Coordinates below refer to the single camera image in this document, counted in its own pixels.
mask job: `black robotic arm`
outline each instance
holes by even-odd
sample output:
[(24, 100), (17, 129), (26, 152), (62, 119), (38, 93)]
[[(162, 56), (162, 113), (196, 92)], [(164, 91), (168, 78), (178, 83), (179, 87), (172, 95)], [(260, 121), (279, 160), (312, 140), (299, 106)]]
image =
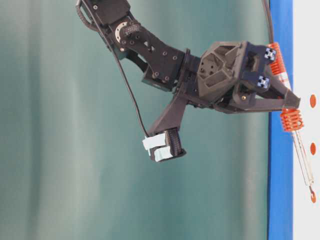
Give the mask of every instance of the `black robotic arm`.
[(215, 42), (201, 57), (166, 45), (131, 14), (127, 0), (78, 0), (82, 22), (100, 34), (117, 61), (129, 59), (143, 82), (173, 92), (143, 141), (153, 161), (183, 156), (179, 128), (186, 105), (227, 114), (297, 109), (300, 99), (272, 74), (276, 51), (245, 42)]

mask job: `orange spring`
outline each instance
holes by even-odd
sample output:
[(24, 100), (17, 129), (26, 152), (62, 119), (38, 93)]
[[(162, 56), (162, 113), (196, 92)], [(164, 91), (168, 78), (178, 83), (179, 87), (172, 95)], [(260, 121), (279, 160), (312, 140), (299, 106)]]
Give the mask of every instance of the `orange spring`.
[(284, 58), (282, 57), (279, 43), (277, 42), (271, 43), (268, 45), (268, 47), (276, 50), (275, 61), (270, 64), (273, 75), (285, 73), (287, 70), (286, 70)]
[(283, 109), (280, 116), (285, 132), (297, 131), (304, 127), (304, 122), (298, 109)]

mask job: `wire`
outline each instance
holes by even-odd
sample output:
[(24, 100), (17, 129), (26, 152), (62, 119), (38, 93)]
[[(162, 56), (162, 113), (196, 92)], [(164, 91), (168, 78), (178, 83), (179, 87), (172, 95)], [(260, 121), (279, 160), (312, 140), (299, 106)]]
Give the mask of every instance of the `wire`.
[(261, 0), (261, 1), (262, 1), (265, 17), (266, 17), (266, 22), (268, 25), (269, 42), (273, 44), (275, 42), (275, 37), (274, 37), (274, 26), (272, 23), (272, 17), (270, 13), (270, 6), (267, 3), (267, 0)]
[(130, 95), (131, 100), (132, 100), (132, 102), (133, 102), (133, 105), (134, 105), (134, 108), (135, 108), (135, 111), (136, 111), (136, 115), (137, 115), (137, 118), (138, 118), (140, 127), (141, 127), (143, 133), (145, 134), (145, 136), (146, 136), (146, 137), (149, 137), (149, 134), (148, 134), (148, 132), (146, 131), (146, 128), (145, 128), (144, 123), (143, 123), (143, 121), (142, 121), (142, 117), (141, 117), (141, 114), (140, 114), (140, 110), (139, 110), (139, 107), (138, 107), (136, 98), (135, 98), (135, 96), (134, 96), (134, 93), (133, 93), (132, 90), (131, 90), (131, 87), (130, 87), (130, 85), (129, 85), (128, 79), (127, 79), (126, 74), (125, 74), (125, 71), (124, 71), (124, 69), (123, 69), (123, 67), (122, 67), (122, 65), (121, 65), (121, 63), (120, 63), (120, 60), (119, 60), (119, 58), (117, 57), (114, 49), (111, 47), (111, 44), (109, 43), (108, 39), (106, 38), (104, 32), (102, 31), (101, 27), (99, 26), (97, 20), (96, 20), (95, 17), (94, 17), (94, 14), (92, 13), (92, 11), (91, 11), (91, 9), (89, 8), (89, 6), (87, 5), (87, 3), (86, 3), (85, 1), (83, 1), (82, 3), (83, 3), (83, 4), (85, 5), (85, 7), (87, 8), (87, 11), (90, 13), (90, 15), (91, 15), (91, 17), (92, 17), (92, 19), (93, 19), (93, 21), (94, 21), (94, 23), (95, 23), (95, 26), (97, 27), (97, 29), (98, 29), (101, 37), (104, 39), (104, 41), (105, 41), (105, 43), (107, 44), (108, 48), (109, 48), (110, 51), (112, 52), (112, 55), (114, 56), (115, 61), (116, 61), (117, 65), (118, 65), (118, 67), (119, 67), (119, 69), (120, 69), (120, 73), (121, 73), (121, 75), (122, 75), (122, 77), (123, 77), (125, 86), (126, 86), (126, 88), (128, 89), (128, 91), (129, 91), (129, 95)]

